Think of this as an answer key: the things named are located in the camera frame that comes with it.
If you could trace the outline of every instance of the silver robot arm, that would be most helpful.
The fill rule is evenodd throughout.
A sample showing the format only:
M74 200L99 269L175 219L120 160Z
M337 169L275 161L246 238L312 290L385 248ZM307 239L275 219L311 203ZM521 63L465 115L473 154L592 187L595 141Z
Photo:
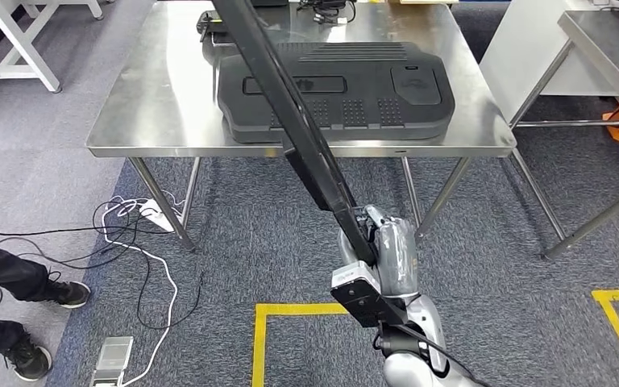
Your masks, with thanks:
M364 207L378 249L376 264L358 260L341 231L343 267L333 272L331 294L362 324L378 327L375 348L385 356L389 387L475 387L473 375L445 351L435 304L418 291L414 229L409 221Z

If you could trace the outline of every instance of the black plastic device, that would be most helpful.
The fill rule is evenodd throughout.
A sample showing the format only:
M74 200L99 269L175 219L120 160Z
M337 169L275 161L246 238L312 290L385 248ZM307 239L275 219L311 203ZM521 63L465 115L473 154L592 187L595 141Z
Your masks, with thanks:
M455 99L442 60L412 43L290 43L276 50L328 140L429 139ZM279 142L280 120L240 55L222 59L218 104L240 143Z
M289 0L251 0L252 6L287 6Z
M216 10L207 10L202 13L198 20L196 31L200 35L226 34L226 25Z

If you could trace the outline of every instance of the gray carpet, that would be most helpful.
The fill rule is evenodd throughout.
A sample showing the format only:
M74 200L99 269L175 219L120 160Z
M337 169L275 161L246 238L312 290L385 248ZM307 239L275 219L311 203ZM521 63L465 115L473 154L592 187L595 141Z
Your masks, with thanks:
M471 21L463 26L467 35L491 31L482 14L459 15L464 11L475 11L455 6L460 19ZM544 98L531 115L592 117L610 106L598 98ZM603 129L526 130L517 137L569 230L619 197L619 144ZM411 163L427 208L455 161ZM359 202L411 217L399 160L340 164ZM183 198L188 160L150 160L149 167L165 189ZM147 195L128 164L115 193ZM139 237L142 247L168 260L180 286L175 316L190 309L205 271L200 306L172 329L151 372L135 385L250 385L255 304L331 302L336 232L285 160L203 160L189 224L195 253L171 235ZM421 289L438 305L450 350L495 386L618 386L619 340L590 293L619 288L619 217L558 259L541 259L555 241L515 168L507 160L475 160L423 241ZM135 337L128 375L143 371L161 333L135 318L145 266L141 255L129 254L86 273L94 297L72 313L49 386L88 385L109 335ZM162 324L171 290L161 267L151 267L140 313ZM270 318L265 384L384 385L373 333L347 316Z

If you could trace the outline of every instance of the white cable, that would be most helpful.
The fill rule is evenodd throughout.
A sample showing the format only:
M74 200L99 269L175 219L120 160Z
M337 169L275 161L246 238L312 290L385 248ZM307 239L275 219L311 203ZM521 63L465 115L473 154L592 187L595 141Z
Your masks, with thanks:
M103 216L101 218L101 225L102 225L103 229L106 229L106 216L110 212L112 212L114 210L117 210L121 206L122 209L120 211L118 211L118 217L122 217L122 216L125 216L125 215L129 214L130 212L132 212L133 209L137 208L137 206L139 205L139 200L147 200L147 199L128 199L128 200L124 200L121 196L114 196L113 198L110 199L110 202L113 202L116 198L120 199L121 202L116 204L115 206L112 206L112 207L108 207L108 204L106 204L106 212L103 213ZM142 252L143 254L145 254L146 256L151 257L152 259L158 260L158 261L162 262L162 265L164 266L164 272L165 272L165 274L167 274L167 279L169 280L169 283L172 284L172 287L174 288L174 294L172 295L172 300L169 303L169 310L168 310L168 313L167 313L167 328L165 328L164 333L160 337L160 340L158 340L158 344L156 345L155 349L153 349L153 353L151 354L151 359L148 361L148 366L146 367L146 369L140 375L135 377L134 379L131 379L127 383L122 383L119 386L119 387L126 387L126 386L134 383L135 381L138 381L141 378L145 377L148 374L148 372L151 370L151 367L153 365L153 360L156 358L156 353L160 349L160 345L162 345L162 343L164 341L164 338L169 333L169 326L172 325L172 308L174 307L174 302L177 299L177 293L179 292L179 289L177 288L177 284L175 284L174 281L172 280L172 276L169 275L169 268L167 267L167 262L165 262L165 260L163 260L162 258L160 258L158 256L152 255L150 252L147 252L147 251L143 250L142 248L138 248L136 246L132 246L132 245L128 245L128 244L124 244L124 243L120 243L120 242L116 242L116 241L110 240L110 239L108 239L107 232L103 233L103 238L105 238L107 243L116 244L116 245L122 246L124 248L130 248L131 250L134 250L134 251L137 251L137 252Z
M178 203L177 203L177 198L175 198L175 197L174 197L174 194L173 194L173 193L171 193L171 192L169 192L169 191L167 191L167 190L165 190L165 189L162 189L162 192L164 192L164 193L166 193L167 195L169 195L169 196L171 196L171 197L172 197L172 203L174 204L174 206L175 206L175 207L181 206L181 205L183 205L184 203L186 203L186 199L184 199L184 200L182 200L181 202L178 202Z

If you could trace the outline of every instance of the metal table leg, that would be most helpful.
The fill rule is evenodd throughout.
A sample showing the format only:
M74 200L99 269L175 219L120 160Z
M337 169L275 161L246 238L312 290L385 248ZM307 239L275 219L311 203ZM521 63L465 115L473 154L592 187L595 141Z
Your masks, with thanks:
M619 214L619 200L616 203L614 203L612 206L604 210L601 214L598 214L594 219L585 223L576 232L571 234L571 236L569 236L568 238L561 241L561 243L554 246L550 251L548 251L545 254L545 256L547 258L557 256L558 254L568 249L574 243L584 238L587 234L594 231L599 226L601 226L604 222L616 216L617 214Z
M423 219L423 222L416 231L417 243L421 240L421 238L423 238L423 236L426 234L426 231L428 231L430 226L433 224L435 217L450 199L450 196L455 191L457 185L461 181L461 178L466 175L466 171L468 171L468 167L470 165L471 159L468 157L464 157L459 160L459 163L457 163L455 168L452 170L452 174L447 179L447 183L445 183L442 191L440 191L438 198L436 198L435 202L433 202L430 210L426 212L426 216Z
M559 51L559 53L556 55L554 60L551 62L549 67L546 69L545 73L539 79L538 83L530 91L528 98L526 98L526 100L523 102L521 107L516 112L516 115L514 115L513 119L509 122L509 128L511 128L511 130L513 130L516 127L521 126L520 124L521 119L523 118L524 115L526 115L526 113L528 112L528 109L533 105L535 100L538 99L538 97L540 96L540 93L544 90L545 86L549 83L549 81L554 76L556 71L559 70L559 67L561 67L561 64L568 56L568 53L571 51L572 47L573 47L573 42L571 42L570 40L568 40L563 45L563 47L561 48L561 51ZM556 234L559 236L559 239L563 240L566 237L566 234L563 232L563 227L561 227L561 223L556 218L556 214L554 213L554 210L551 208L551 205L546 200L546 195L544 193L544 190L542 189L542 187L540 187L537 180L535 180L535 178L533 177L533 174L530 172L530 169L528 168L528 164L526 164L526 161L523 160L523 156L521 156L521 153L518 151L518 148L514 148L511 154L513 158L516 160L516 162L518 163L518 166L520 167L521 172L523 172L523 175L526 177L526 180L528 181L530 188L533 190L535 197L538 199L538 202L540 203L540 206L542 207L547 218L549 219L551 226L556 231Z
M416 227L418 227L421 224L421 210L418 206L416 189L414 188L414 180L412 178L412 170L409 167L409 159L407 157L402 157L402 169L405 170L405 181L407 181L409 200L412 203L412 210L414 212L414 222L416 222Z
M174 231L177 233L177 235L179 236L179 239L181 239L181 242L184 244L184 247L189 249L189 251L195 250L196 246L193 244L193 241L189 238L189 235L186 233L186 229L184 229L184 226L182 226L181 222L179 222L179 218L177 218L177 216L174 214L174 211L172 211L172 206L170 206L169 202L167 201L167 198L164 196L164 193L162 192L162 189L160 189L160 186L156 182L156 179L154 179L153 175L151 175L151 171L148 170L146 163L144 163L143 159L140 157L129 157L129 161L131 162L132 165L134 165L136 172L139 173L139 175L143 179L143 182L148 187L148 190L151 191L153 198L158 203L158 206L162 210L164 216L167 217L169 224L172 226Z
M544 193L544 190L542 190L542 187L540 187L538 182L533 177L532 172L530 171L530 169L528 169L528 164L526 164L526 161L523 160L523 156L521 156L521 153L518 151L518 148L514 148L511 151L511 154L513 155L513 158L516 159L518 166L521 167L521 171L523 172L523 175L526 177L526 180L528 181L530 188L533 190L533 193L538 198L538 202L540 202L540 206L542 206L542 209L545 211L545 214L547 218L549 219L551 226L556 231L556 234L559 236L559 239L564 240L566 238L566 233L563 232L563 227L561 226L561 222L559 222L559 219L556 218L554 209L551 208L551 204L549 204L549 202L546 200L546 194Z
M189 186L186 187L186 199L184 200L184 210L181 215L181 224L186 228L186 224L189 222L189 214L191 212L191 203L193 202L193 194L196 192L196 184L198 182L198 173L201 169L201 158L195 157L193 159L193 167L191 168L191 178L189 179Z

